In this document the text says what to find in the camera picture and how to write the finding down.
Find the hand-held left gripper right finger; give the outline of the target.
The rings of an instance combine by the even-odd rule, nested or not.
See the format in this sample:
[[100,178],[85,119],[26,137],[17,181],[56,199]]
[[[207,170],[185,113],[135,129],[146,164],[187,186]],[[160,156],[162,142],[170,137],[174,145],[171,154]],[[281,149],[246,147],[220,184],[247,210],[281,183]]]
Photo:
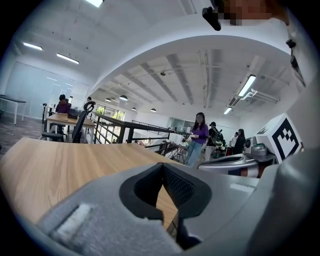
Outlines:
[[164,163],[162,185],[177,208],[177,237],[162,250],[247,251],[256,220],[244,207],[256,190],[253,178],[213,174]]

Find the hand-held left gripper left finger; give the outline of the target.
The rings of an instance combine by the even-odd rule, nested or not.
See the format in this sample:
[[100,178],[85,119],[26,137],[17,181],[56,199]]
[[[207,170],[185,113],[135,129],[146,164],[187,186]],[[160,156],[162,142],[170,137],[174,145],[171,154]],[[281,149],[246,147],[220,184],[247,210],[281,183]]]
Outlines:
[[174,256],[182,252],[160,220],[139,218],[121,202],[120,186],[139,166],[90,181],[37,223],[35,240],[54,256]]

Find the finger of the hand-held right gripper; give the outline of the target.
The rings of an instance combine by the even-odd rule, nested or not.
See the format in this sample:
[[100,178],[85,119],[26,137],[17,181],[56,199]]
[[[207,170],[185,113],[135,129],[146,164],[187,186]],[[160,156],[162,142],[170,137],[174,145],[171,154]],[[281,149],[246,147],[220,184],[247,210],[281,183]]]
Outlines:
[[220,158],[215,158],[208,162],[209,163],[237,163],[237,162],[248,162],[251,160],[252,160],[251,157],[241,153],[241,154],[228,155]]
[[253,159],[242,159],[232,162],[204,162],[198,166],[198,169],[213,174],[234,175],[250,178],[257,178],[259,174],[259,164]]

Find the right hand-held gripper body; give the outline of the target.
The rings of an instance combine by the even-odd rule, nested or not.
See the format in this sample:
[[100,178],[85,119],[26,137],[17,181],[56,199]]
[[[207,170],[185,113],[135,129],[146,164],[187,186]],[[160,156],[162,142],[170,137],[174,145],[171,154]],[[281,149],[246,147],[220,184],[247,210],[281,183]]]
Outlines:
[[293,122],[286,113],[271,119],[244,143],[244,154],[258,162],[273,160],[280,164],[301,151],[303,143]]

